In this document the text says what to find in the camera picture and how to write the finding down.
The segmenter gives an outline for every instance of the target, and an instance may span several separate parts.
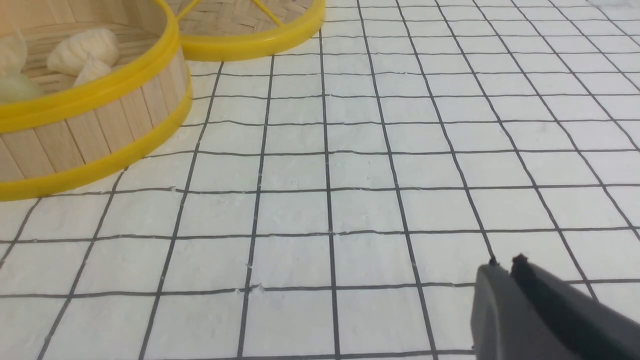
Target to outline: grid square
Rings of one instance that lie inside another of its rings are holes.
[[[380,96],[429,96],[421,75],[378,74],[375,81]]]
[[[387,126],[393,152],[450,151],[440,124],[394,124]]]
[[[240,293],[161,297],[145,358],[235,356],[242,306]]]
[[[478,229],[464,190],[403,190],[410,231]]]
[[[181,236],[251,234],[255,195],[187,196],[180,221]]]
[[[338,312],[346,354],[429,349],[415,288],[339,291]]]
[[[329,286],[329,237],[257,238],[251,285]]]
[[[85,360],[96,354],[108,359],[136,359],[153,303],[153,297],[72,300],[51,338],[45,359]]]
[[[533,189],[471,190],[471,197],[487,230],[553,228]]]
[[[496,121],[484,97],[439,97],[436,103],[443,122]]]
[[[456,151],[513,150],[507,134],[496,123],[446,124]]]
[[[394,155],[398,186],[429,188],[462,186],[460,173],[450,154]]]
[[[424,288],[424,298],[436,347],[470,350],[473,287],[428,286]]]
[[[310,356],[333,351],[330,291],[253,291],[246,317],[246,356]]]
[[[346,190],[331,197],[333,231],[402,231],[395,191]]]
[[[534,95],[536,93],[522,74],[478,74],[477,76],[489,96]]]
[[[577,231],[564,236],[588,279],[640,277],[640,242],[631,230]]]
[[[515,153],[458,154],[467,184],[474,186],[530,186]]]
[[[249,238],[176,241],[163,291],[244,288],[249,243]]]
[[[598,179],[576,152],[523,153],[522,159],[538,185],[598,183]]]
[[[411,243],[423,283],[473,283],[489,259],[482,234],[413,234]]]
[[[378,124],[332,125],[326,132],[329,151],[387,152]]]
[[[182,194],[167,191],[119,193],[104,217],[100,236],[171,236]]]
[[[321,124],[271,126],[267,130],[264,152],[265,154],[324,152],[324,127]]]
[[[519,72],[518,66],[508,54],[467,55],[474,72]]]
[[[329,171],[334,189],[394,187],[387,155],[331,154]]]
[[[564,127],[580,150],[633,149],[633,144],[614,122],[568,122]]]
[[[156,291],[169,242],[131,238],[98,241],[86,261],[76,293]]]
[[[64,303],[64,299],[0,299],[4,327],[0,354],[7,359],[36,359]]]
[[[385,97],[380,99],[386,124],[396,122],[438,122],[438,114],[431,99]]]
[[[555,188],[540,192],[562,228],[627,225],[601,188]]]
[[[328,230],[326,194],[263,193],[258,212],[259,234],[308,234]]]
[[[471,74],[427,75],[433,96],[482,96]]]
[[[415,282],[404,235],[335,235],[333,241],[337,286]]]
[[[558,232],[490,233],[488,237],[496,260],[505,268],[509,268],[513,258],[523,254],[531,263],[562,280],[582,279]]]
[[[262,190],[324,189],[324,165],[324,155],[266,156]]]
[[[570,150],[573,145],[555,122],[508,122],[507,132],[520,150]]]
[[[87,247],[80,242],[17,244],[0,272],[0,294],[68,294]]]
[[[604,184],[640,183],[640,153],[632,152],[589,152],[585,153]]]

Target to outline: tiled floor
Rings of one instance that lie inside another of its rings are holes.
[[[471,360],[475,270],[520,252],[640,321],[640,8],[328,6],[192,63],[147,159],[0,204],[1,359]]]

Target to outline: black grid line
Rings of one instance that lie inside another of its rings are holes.
[[[224,66],[224,63],[220,63],[220,67],[218,68],[218,72],[222,71],[222,67]],[[218,89],[218,80],[219,80],[219,76],[216,78],[216,82],[213,85],[213,90],[211,91],[211,101],[209,102],[209,109],[207,110],[207,118],[209,118],[209,115],[211,114],[211,108],[213,106],[213,100],[215,98],[216,95],[216,90]],[[191,180],[193,178],[193,171],[195,169],[196,166],[196,161],[198,159],[198,150],[200,149],[200,141],[202,140],[202,137],[204,136],[204,133],[207,129],[207,124],[204,124],[202,126],[202,130],[200,132],[200,136],[198,137],[198,142],[195,145],[194,151],[193,151],[193,157],[191,158],[191,164],[189,166],[189,173],[187,175],[187,179],[184,185],[185,191],[182,194],[182,198],[180,200],[180,207],[178,208],[178,214],[176,216],[175,219],[175,225],[173,226],[173,234],[171,236],[171,242],[169,243],[169,249],[167,251],[167,255],[166,255],[166,259],[164,261],[164,265],[163,265],[163,269],[162,269],[162,274],[160,276],[160,280],[158,282],[158,286],[157,286],[157,291],[154,299],[154,304],[151,308],[151,314],[149,315],[149,322],[147,324],[147,330],[145,331],[145,337],[143,338],[142,341],[142,345],[140,347],[140,354],[138,356],[139,360],[144,360],[145,358],[145,352],[147,351],[147,345],[149,343],[149,338],[151,337],[151,331],[153,329],[154,326],[154,320],[156,319],[156,313],[157,313],[157,309],[158,309],[158,305],[160,303],[160,297],[162,294],[162,290],[163,290],[163,286],[164,286],[164,278],[166,277],[167,271],[169,271],[169,264],[171,263],[171,258],[173,255],[173,249],[175,248],[175,241],[176,238],[178,237],[178,233],[180,231],[180,223],[182,220],[182,212],[184,211],[184,204],[187,201],[187,196],[189,195],[188,190],[189,187],[191,186]]]
[[[398,206],[399,206],[399,210],[400,210],[400,217],[402,220],[402,225],[403,225],[403,229],[405,231],[405,238],[406,238],[406,246],[407,246],[407,251],[409,253],[409,259],[411,261],[412,264],[412,270],[413,270],[413,277],[415,278],[415,282],[416,284],[420,283],[420,273],[418,271],[417,265],[416,265],[416,260],[415,260],[415,254],[413,253],[413,245],[411,243],[411,236],[409,234],[409,227],[406,221],[406,215],[404,212],[404,206],[403,206],[403,202],[402,202],[402,195],[400,190],[397,188],[398,186],[398,178],[397,178],[397,173],[396,173],[396,167],[394,165],[394,159],[393,159],[393,155],[391,154],[391,145],[389,144],[389,137],[387,134],[387,127],[385,125],[385,116],[383,114],[382,111],[382,103],[380,102],[380,93],[378,92],[378,84],[376,82],[376,75],[375,75],[375,71],[374,71],[374,66],[373,66],[373,59],[371,58],[371,51],[369,50],[369,41],[367,39],[367,32],[365,29],[365,23],[364,23],[364,19],[362,18],[362,9],[360,8],[360,0],[356,0],[356,3],[358,4],[358,14],[360,15],[360,23],[362,26],[362,33],[364,35],[364,44],[365,44],[365,48],[367,49],[367,55],[369,57],[369,67],[371,69],[371,77],[372,77],[372,82],[373,82],[373,90],[374,93],[376,94],[376,101],[378,102],[378,114],[380,115],[380,122],[381,122],[381,126],[382,126],[382,132],[385,138],[385,145],[387,147],[387,152],[388,152],[388,157],[389,157],[389,166],[391,167],[391,174],[394,180],[394,184],[396,186],[396,197],[397,197],[397,201],[398,201]],[[429,310],[427,308],[426,305],[426,301],[424,298],[424,291],[422,290],[422,288],[418,287],[418,297],[420,298],[420,307],[422,309],[422,316],[424,317],[424,325],[427,331],[427,338],[429,341],[429,348],[432,351],[436,351],[436,343],[435,343],[435,338],[433,337],[433,329],[431,328],[431,322],[429,320]],[[438,360],[438,354],[434,353],[433,354],[433,360]]]
[[[258,232],[258,215],[260,210],[260,190],[262,189],[262,169],[264,168],[264,149],[267,146],[267,130],[269,129],[269,107],[271,105],[271,90],[273,86],[273,64],[275,57],[271,57],[271,76],[269,77],[269,90],[267,93],[267,105],[264,114],[264,130],[262,132],[262,147],[260,148],[260,165],[258,167],[258,181],[255,191],[255,209],[253,210],[253,225],[251,233],[251,244],[249,246],[249,256],[246,266],[246,280],[244,282],[244,300],[242,306],[242,318],[240,322],[240,334],[238,339],[237,358],[243,358],[244,336],[246,334],[247,312],[249,310],[249,294],[251,289],[251,275],[253,272],[253,255],[255,252],[255,239]]]

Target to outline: white dumpling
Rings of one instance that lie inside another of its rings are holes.
[[[109,65],[95,59],[93,55],[89,54],[80,75],[78,75],[74,83],[74,87],[99,79],[102,76],[107,76],[110,72],[111,67],[109,67]]]
[[[62,41],[47,59],[47,68],[66,75],[78,76],[91,54],[112,67],[118,61],[118,39],[109,29],[91,29]]]

